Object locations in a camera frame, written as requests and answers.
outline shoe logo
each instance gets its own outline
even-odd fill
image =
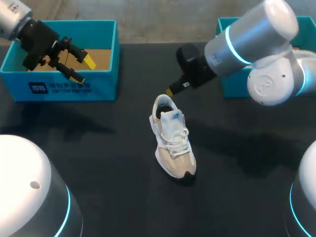
[[[171,120],[176,120],[176,119],[178,119],[178,117],[179,117],[179,113],[174,114],[171,116]]]

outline logo on box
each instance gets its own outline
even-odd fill
[[[48,90],[44,82],[29,82],[29,87],[33,94],[48,94]]]

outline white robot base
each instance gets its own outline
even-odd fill
[[[284,214],[289,237],[316,236],[316,142],[305,152]]]
[[[70,190],[31,141],[0,135],[0,237],[81,237]]]

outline blue box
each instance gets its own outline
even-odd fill
[[[13,42],[0,69],[0,75],[15,101],[113,101],[119,73],[119,38],[114,20],[44,21],[61,38],[84,49],[111,49],[109,70],[77,70],[85,77],[82,85],[68,81],[59,71],[28,72],[22,66],[27,53]]]
[[[218,18],[216,35],[238,19],[239,17]],[[316,52],[316,24],[314,20],[309,16],[298,16],[297,20],[300,30],[291,44],[293,47]],[[224,97],[249,97],[247,77],[250,71],[251,67],[247,67],[228,77],[221,78]]]

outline shoe tongue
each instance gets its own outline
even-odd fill
[[[170,112],[161,113],[161,126],[164,136],[169,139],[177,139],[176,136],[172,135],[177,133],[183,133],[184,131],[184,119],[181,110],[173,110]]]

